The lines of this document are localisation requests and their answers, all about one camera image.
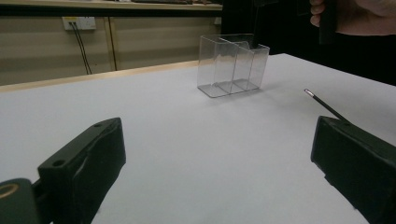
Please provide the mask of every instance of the wire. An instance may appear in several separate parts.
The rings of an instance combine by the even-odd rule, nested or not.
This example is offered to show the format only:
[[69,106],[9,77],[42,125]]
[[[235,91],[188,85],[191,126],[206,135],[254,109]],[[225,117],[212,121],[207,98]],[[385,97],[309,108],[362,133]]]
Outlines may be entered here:
[[84,43],[82,42],[81,36],[79,35],[79,30],[77,28],[77,25],[75,22],[69,22],[69,24],[72,26],[77,42],[79,44],[82,60],[84,61],[84,65],[85,65],[85,71],[87,72],[87,75],[92,74],[90,64],[88,63],[87,54],[85,52]]

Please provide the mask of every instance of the beige wall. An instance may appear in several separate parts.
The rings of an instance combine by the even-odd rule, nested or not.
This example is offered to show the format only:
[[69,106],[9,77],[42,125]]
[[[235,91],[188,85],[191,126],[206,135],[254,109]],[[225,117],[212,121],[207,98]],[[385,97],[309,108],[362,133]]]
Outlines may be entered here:
[[[197,60],[199,36],[219,33],[214,18],[95,21],[96,30],[81,31],[93,73],[112,71],[114,63],[121,70]],[[0,18],[0,85],[85,75],[76,37],[61,18]]]

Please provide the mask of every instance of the clear acrylic container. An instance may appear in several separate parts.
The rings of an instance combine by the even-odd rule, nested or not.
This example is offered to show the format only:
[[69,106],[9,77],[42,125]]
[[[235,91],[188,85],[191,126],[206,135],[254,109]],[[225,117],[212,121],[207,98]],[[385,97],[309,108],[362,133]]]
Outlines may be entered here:
[[198,89],[220,97],[260,88],[269,48],[253,46],[253,35],[203,35]]

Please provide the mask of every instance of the hand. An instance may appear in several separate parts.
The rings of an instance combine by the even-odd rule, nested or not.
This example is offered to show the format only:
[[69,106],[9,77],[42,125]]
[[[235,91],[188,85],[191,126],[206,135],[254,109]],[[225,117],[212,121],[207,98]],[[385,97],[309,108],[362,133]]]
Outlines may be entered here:
[[[337,33],[396,35],[396,0],[333,0],[337,4]],[[320,24],[325,0],[310,0],[311,23]]]

